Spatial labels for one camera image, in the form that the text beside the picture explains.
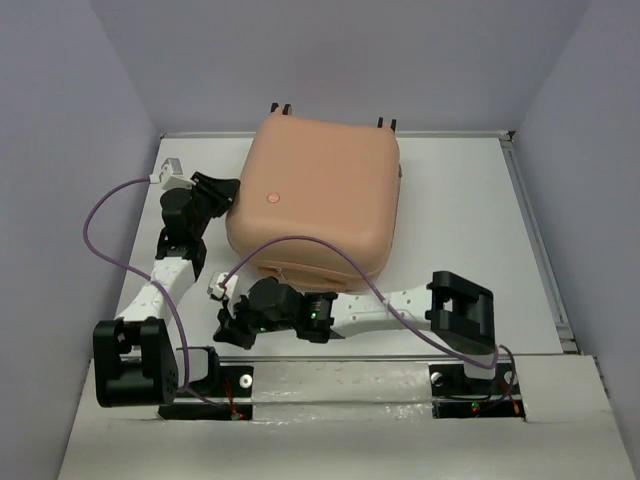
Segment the pink hard-shell suitcase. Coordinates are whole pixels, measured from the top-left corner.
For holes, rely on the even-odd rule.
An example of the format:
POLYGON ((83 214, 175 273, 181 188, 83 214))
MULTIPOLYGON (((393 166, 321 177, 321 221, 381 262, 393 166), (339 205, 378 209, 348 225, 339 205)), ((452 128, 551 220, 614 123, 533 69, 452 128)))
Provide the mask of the pink hard-shell suitcase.
POLYGON ((356 291, 389 260, 402 169, 395 121, 352 125, 273 104, 226 218, 231 248, 304 290, 356 291))

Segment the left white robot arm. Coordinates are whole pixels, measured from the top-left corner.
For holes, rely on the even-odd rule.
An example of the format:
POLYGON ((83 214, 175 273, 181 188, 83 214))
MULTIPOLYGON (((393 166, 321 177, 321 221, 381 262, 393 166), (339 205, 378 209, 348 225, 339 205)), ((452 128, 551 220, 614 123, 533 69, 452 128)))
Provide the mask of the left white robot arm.
POLYGON ((144 281, 134 299, 93 330, 96 397, 103 408, 167 405, 189 386, 209 395, 221 383, 216 365, 206 360, 191 365, 178 303, 204 268, 209 222, 230 210, 241 183, 200 172, 186 178, 170 170, 139 181, 162 189, 164 226, 151 271, 124 267, 144 281))

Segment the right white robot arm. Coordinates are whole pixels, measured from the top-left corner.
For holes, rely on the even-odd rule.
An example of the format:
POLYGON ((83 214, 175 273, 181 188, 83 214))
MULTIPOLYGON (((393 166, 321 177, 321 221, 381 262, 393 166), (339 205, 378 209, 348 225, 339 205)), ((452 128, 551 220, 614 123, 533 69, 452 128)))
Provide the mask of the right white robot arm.
POLYGON ((413 289, 370 294, 301 293, 274 277, 257 281, 246 292, 228 272, 211 278, 208 294, 221 307, 213 338, 245 350, 257 336, 292 331, 315 344, 358 335, 408 330, 440 352, 462 361, 460 379, 482 392, 497 378, 493 293, 449 271, 413 289))

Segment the aluminium rail front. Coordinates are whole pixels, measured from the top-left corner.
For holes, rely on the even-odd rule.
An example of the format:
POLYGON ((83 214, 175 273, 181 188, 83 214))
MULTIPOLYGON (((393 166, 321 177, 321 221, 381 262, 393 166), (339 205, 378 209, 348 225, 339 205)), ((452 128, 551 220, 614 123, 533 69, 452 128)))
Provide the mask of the aluminium rail front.
POLYGON ((239 356, 220 355, 221 362, 461 362, 459 359, 434 355, 364 355, 364 356, 239 356))

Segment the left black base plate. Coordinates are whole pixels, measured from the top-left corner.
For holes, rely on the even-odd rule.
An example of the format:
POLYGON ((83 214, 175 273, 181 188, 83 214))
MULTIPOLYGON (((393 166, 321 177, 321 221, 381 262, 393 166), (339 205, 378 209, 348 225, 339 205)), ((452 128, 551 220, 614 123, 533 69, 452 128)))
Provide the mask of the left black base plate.
POLYGON ((173 421, 248 421, 253 418, 254 367, 221 365, 180 392, 172 404, 160 406, 158 416, 173 421))

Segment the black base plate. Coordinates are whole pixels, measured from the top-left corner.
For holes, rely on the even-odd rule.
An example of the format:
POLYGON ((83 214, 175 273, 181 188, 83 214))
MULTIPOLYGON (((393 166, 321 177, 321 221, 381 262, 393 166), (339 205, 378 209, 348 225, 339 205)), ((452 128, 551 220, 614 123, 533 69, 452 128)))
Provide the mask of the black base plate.
POLYGON ((435 419, 525 418, 518 380, 501 362, 491 380, 472 379, 462 364, 429 366, 435 419))
POLYGON ((254 367, 221 365, 180 392, 172 404, 160 406, 158 416, 173 421, 248 421, 253 418, 254 367))

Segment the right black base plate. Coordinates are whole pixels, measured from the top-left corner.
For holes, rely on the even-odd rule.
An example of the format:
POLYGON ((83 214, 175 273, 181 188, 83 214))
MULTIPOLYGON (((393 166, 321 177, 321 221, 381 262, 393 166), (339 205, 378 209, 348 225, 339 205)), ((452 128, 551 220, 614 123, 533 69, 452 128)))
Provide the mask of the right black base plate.
POLYGON ((472 379, 462 364, 429 366, 435 419, 525 418, 518 380, 501 362, 491 380, 472 379))

